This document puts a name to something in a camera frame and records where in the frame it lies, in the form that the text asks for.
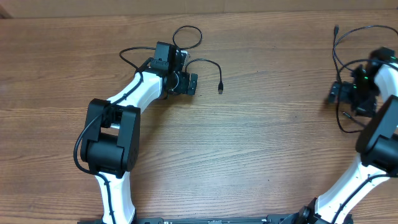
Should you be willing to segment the black USB cable short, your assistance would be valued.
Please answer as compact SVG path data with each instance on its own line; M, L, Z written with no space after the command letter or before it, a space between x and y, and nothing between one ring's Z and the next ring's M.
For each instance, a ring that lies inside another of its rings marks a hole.
M353 32L371 28L389 29L397 33L397 30L390 26L370 25L355 28L338 37L339 26L335 26L332 45L332 59L336 69L335 81L338 81L339 84L343 82L356 84L355 104L348 105L350 105L350 110L355 116L368 118L373 118L376 115L378 96L382 98L383 102L386 102L390 96L397 96L397 56L395 55L395 51L386 47L380 47L372 51L368 58L343 63L336 53L336 48L345 37ZM336 122L339 129L347 134L357 133L357 130L348 131L342 127L340 123L341 114L361 127L365 127L366 125L347 112L341 111L341 103L343 102L340 101L340 97L334 103L336 105Z

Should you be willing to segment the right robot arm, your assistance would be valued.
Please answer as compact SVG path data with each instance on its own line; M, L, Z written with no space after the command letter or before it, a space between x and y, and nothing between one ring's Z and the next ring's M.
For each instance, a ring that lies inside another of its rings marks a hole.
M371 120L359 132L353 163L324 194L284 223L351 223L350 211L379 184L397 177L397 58L381 47L366 65L352 71L353 82L336 81L330 102L350 104Z

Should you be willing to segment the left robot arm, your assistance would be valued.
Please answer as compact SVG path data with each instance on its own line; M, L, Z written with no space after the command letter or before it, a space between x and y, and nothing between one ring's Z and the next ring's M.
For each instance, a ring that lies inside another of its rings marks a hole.
M130 172L139 152L142 112L162 95L194 95L196 90L198 76L182 70L189 58L185 48L158 42L153 50L117 95L90 101L74 146L77 168L95 176L101 189L104 214L98 223L136 222Z

